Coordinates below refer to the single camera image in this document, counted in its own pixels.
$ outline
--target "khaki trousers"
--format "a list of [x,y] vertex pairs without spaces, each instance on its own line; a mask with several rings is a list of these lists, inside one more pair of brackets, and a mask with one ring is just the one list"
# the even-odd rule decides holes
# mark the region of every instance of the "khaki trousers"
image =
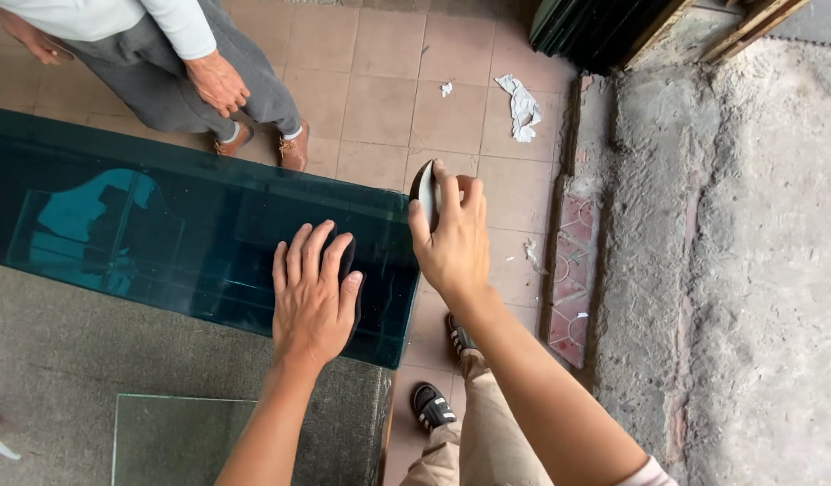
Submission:
[[552,486],[478,350],[464,349],[466,414],[435,428],[401,486]]

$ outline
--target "black slipper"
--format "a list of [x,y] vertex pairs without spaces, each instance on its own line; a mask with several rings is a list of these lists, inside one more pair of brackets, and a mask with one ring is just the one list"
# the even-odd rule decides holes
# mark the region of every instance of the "black slipper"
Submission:
[[413,392],[412,406],[418,421],[429,431],[444,424],[457,422],[458,416],[446,397],[430,383],[421,383]]
[[446,323],[448,324],[448,330],[452,333],[452,344],[458,356],[461,355],[461,351],[464,349],[478,349],[473,338],[466,334],[463,327],[455,323],[454,315],[446,315]]

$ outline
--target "brown leather shoe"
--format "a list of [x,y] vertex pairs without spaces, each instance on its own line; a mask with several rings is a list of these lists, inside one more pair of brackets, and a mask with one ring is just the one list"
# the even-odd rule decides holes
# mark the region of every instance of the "brown leather shoe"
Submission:
[[214,141],[214,151],[219,156],[235,157],[238,149],[241,149],[243,145],[247,144],[253,138],[252,128],[243,122],[236,123],[238,124],[238,137],[235,140],[227,144],[219,140]]
[[291,171],[304,172],[307,166],[307,136],[310,126],[302,120],[302,133],[292,140],[280,138],[280,167]]

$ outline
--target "tiled floor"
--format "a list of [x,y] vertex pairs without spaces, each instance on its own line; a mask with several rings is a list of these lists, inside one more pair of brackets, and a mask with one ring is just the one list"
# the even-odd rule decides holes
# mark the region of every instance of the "tiled floor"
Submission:
[[[562,61],[533,53],[522,26],[502,15],[482,15],[485,5],[499,11],[513,2],[371,1],[410,13],[276,0],[224,5],[269,57],[311,123],[308,172],[409,192],[418,168],[439,157],[452,171],[484,180],[489,279],[535,333],[540,278],[525,258],[524,243],[534,239],[543,254],[561,153],[557,133],[574,73]],[[511,137],[510,97],[493,81],[507,73],[542,109],[530,144]],[[453,92],[443,98],[440,85],[448,81]],[[1,29],[0,107],[193,148],[209,144],[204,136],[146,128],[80,62],[44,67]],[[274,163],[275,146],[274,131],[262,127],[239,157]],[[463,380],[443,325],[446,312],[423,284],[397,374],[386,484],[400,482],[427,437],[408,404],[417,381],[433,382],[459,413],[465,410]]]

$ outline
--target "man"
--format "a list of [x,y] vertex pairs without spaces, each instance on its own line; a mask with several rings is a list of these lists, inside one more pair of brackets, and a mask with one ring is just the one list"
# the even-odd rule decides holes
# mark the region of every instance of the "man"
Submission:
[[280,130],[281,165],[307,165],[307,123],[262,50],[217,0],[0,0],[1,26],[44,64],[70,53],[146,126],[210,131],[217,154],[253,137],[239,108]]
[[[419,201],[412,201],[410,228],[421,271],[453,313],[447,321],[461,356],[466,415],[461,426],[435,387],[416,387],[413,409],[431,433],[403,485],[676,486],[487,283],[481,181],[450,175],[442,161],[434,174],[447,202],[440,224],[431,233]],[[354,271],[338,288],[340,257],[351,234],[332,242],[320,267],[320,251],[333,227],[331,221],[316,229],[305,225],[290,248],[278,245],[274,362],[217,486],[281,486],[292,479],[313,383],[350,336],[362,279]]]

